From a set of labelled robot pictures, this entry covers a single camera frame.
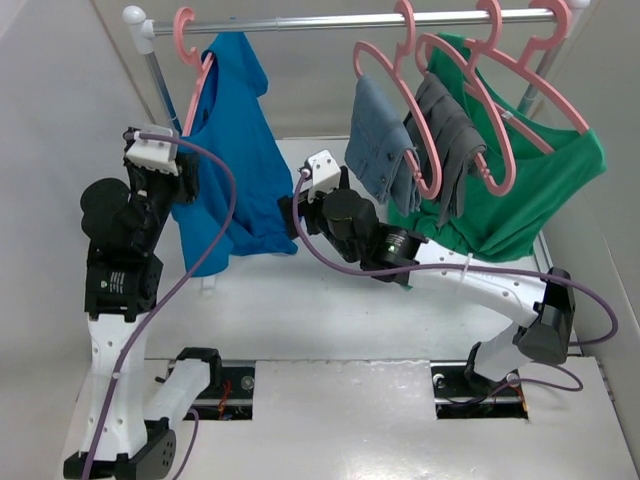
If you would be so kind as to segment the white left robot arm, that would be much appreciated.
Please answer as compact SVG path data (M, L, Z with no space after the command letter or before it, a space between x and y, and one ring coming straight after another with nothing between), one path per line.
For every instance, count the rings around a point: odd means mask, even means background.
M163 303L155 249L171 208L195 200L198 187L197 158L178 152L177 137L157 125L128 128L127 181L103 178L81 196L91 391L84 438L63 463L66 479L165 478L177 423L198 395L222 387L217 366L182 356L156 395L144 394L148 328Z

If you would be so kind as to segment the pink plastic hanger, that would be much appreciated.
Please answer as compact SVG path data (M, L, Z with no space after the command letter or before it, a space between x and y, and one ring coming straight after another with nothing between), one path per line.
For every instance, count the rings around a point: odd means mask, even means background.
M211 52L209 52L205 58L202 58L201 54L195 47L192 47L191 49L186 48L184 41L185 29L189 23L194 21L194 19L195 13L190 7L182 7L178 9L173 19L173 42L176 53L183 64L192 67L196 72L194 88L183 126L183 136L190 136L192 133L197 107L201 99L203 88L215 61L215 55Z

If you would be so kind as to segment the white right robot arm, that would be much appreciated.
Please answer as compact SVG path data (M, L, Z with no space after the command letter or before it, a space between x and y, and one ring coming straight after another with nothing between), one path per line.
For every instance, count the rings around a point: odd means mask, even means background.
M305 226L379 281L459 295L509 319L505 330L471 348L462 369L471 392L486 393L530 362L565 363L575 313L566 271L551 269L544 279L530 271L508 276L417 232L383 223L373 203L350 188L344 167L330 174L328 185L314 185L297 198L283 196L278 207L292 239Z

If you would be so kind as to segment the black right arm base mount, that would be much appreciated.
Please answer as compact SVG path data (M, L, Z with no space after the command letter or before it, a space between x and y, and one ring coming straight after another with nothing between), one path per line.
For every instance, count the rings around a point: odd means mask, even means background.
M480 343L465 361L430 364L438 420L527 419L524 395L518 385L495 382L473 371Z

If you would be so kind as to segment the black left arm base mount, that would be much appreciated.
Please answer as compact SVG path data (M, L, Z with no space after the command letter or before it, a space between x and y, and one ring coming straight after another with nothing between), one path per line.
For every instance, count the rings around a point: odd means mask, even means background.
M223 360L214 348L186 347L168 362L166 372L154 382L162 385L178 360L196 359L209 366L210 383L196 398L193 407L201 420L244 421L253 416L256 362Z

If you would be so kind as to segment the blue t shirt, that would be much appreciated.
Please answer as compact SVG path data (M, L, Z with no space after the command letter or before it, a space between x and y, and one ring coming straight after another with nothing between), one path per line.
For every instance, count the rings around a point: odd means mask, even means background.
M225 165L201 157L197 199L172 209L197 277L220 273L233 256L297 251L278 206L293 192L291 173L259 103L267 75L241 32L219 34L204 54L213 64L185 139Z

